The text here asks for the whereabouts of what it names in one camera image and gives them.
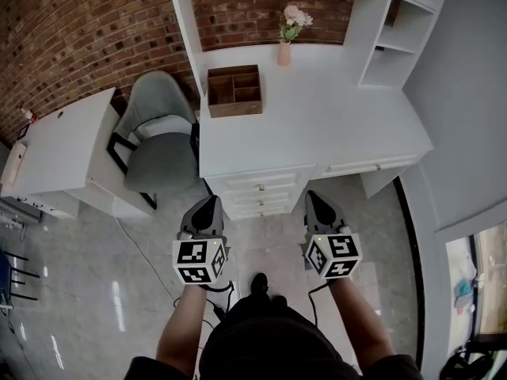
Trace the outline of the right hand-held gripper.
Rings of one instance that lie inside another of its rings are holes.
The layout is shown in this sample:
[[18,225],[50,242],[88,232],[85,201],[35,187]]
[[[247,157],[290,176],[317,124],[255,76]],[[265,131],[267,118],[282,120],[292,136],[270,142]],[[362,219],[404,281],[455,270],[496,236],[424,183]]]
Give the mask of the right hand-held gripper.
[[320,279],[352,275],[363,254],[359,235],[345,223],[343,210],[331,199],[310,190],[304,197],[306,262]]

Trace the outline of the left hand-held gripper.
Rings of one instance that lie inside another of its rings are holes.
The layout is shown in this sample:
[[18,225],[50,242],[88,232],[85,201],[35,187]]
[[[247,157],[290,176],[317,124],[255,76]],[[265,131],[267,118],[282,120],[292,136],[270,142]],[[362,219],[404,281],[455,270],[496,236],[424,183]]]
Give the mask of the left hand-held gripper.
[[214,285],[227,261],[223,205],[209,196],[185,212],[173,241],[173,268],[185,285]]

